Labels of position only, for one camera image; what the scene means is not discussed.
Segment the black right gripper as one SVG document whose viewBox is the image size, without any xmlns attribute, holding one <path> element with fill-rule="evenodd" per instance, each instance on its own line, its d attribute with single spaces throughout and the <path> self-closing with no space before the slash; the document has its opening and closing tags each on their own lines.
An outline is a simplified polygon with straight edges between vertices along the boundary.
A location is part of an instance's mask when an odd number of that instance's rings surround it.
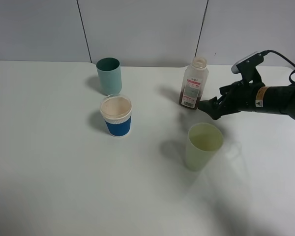
<svg viewBox="0 0 295 236">
<path fill-rule="evenodd" d="M 224 115 L 239 113 L 241 111 L 254 112 L 255 98 L 258 90 L 264 83 L 234 82 L 219 89 L 222 97 L 198 102 L 198 109 L 209 115 L 213 120 L 218 120 Z"/>
</svg>

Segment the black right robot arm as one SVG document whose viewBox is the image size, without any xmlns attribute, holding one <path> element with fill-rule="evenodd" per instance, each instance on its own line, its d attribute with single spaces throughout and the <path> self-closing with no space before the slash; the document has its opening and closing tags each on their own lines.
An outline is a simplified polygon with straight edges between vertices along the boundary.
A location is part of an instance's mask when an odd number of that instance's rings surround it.
<svg viewBox="0 0 295 236">
<path fill-rule="evenodd" d="M 264 83 L 238 81 L 221 87 L 220 93 L 220 98 L 197 104 L 213 120 L 241 111 L 287 115 L 295 120 L 295 85 L 266 87 Z"/>
</svg>

